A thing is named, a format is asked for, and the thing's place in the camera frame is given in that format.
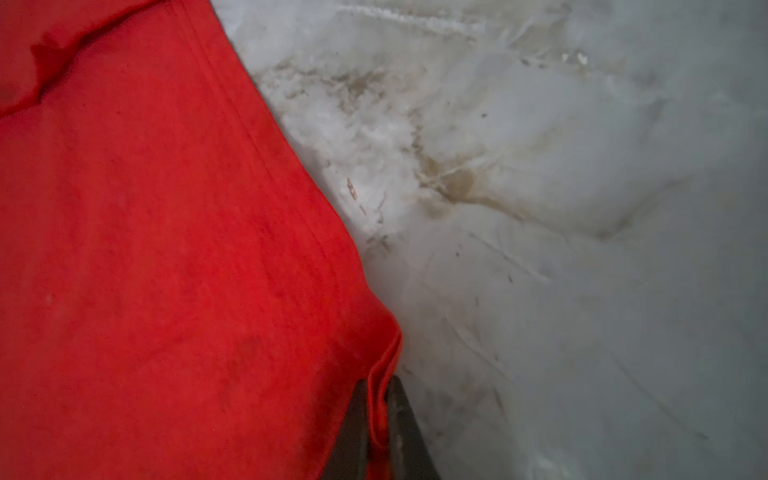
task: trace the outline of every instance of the garment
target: garment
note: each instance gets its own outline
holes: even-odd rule
[[[208,0],[0,31],[0,477],[317,478],[361,378],[384,452],[399,327]]]

